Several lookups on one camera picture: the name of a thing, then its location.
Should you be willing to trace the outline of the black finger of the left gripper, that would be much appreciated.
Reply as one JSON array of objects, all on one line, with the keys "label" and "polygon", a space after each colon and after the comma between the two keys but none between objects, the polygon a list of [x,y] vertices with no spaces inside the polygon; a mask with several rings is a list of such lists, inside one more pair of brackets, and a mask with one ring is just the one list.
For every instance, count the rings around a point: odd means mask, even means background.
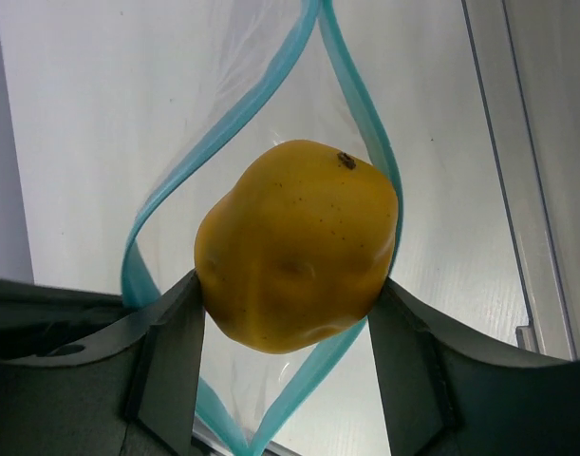
[{"label": "black finger of the left gripper", "polygon": [[0,278],[0,360],[82,352],[85,337],[129,314],[118,295]]}]

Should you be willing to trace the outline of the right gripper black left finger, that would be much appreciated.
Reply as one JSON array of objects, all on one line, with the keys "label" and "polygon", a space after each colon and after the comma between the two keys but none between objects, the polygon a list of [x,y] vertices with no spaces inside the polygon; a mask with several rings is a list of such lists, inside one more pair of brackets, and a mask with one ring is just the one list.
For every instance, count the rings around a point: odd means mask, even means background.
[{"label": "right gripper black left finger", "polygon": [[0,360],[0,455],[196,455],[204,334],[194,273],[83,339],[84,351]]}]

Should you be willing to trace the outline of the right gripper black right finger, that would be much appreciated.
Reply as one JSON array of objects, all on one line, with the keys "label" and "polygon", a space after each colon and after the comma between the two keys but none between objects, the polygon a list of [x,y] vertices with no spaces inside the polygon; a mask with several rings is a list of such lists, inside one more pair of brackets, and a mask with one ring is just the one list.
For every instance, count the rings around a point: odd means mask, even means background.
[{"label": "right gripper black right finger", "polygon": [[580,359],[521,350],[387,280],[368,316],[394,455],[580,455]]}]

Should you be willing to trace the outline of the clear zip top bag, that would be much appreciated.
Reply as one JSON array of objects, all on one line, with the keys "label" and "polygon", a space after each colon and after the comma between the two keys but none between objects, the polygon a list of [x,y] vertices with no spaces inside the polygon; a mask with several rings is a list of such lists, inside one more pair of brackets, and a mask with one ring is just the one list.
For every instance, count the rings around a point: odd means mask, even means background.
[{"label": "clear zip top bag", "polygon": [[214,1],[204,116],[136,215],[122,298],[178,275],[205,329],[196,417],[260,455],[361,335],[395,263],[395,154],[329,1]]}]

